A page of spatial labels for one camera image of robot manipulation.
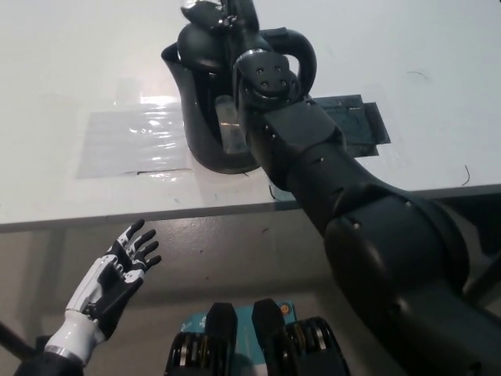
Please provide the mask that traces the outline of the robot right hand white black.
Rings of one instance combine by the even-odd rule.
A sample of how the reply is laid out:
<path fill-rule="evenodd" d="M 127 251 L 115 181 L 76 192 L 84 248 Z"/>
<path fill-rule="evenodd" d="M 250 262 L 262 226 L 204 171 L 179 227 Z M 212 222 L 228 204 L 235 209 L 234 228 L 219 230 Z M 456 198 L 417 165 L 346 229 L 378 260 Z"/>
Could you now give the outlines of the robot right hand white black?
<path fill-rule="evenodd" d="M 207 31 L 224 30 L 233 24 L 245 30 L 260 29 L 253 1 L 184 1 L 183 16 Z"/>

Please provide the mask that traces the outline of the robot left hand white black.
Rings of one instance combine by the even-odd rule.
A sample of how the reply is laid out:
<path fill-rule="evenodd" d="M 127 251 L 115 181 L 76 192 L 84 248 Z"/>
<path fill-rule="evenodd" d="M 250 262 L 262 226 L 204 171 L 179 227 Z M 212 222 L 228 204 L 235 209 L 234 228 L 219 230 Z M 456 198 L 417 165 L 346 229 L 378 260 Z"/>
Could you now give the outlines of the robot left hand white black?
<path fill-rule="evenodd" d="M 97 258 L 67 304 L 66 310 L 80 313 L 96 325 L 98 342 L 114 333 L 128 301 L 142 286 L 146 273 L 161 261 L 156 251 L 159 242 L 155 230 L 137 235 L 145 224 L 143 219 L 131 224 Z"/>

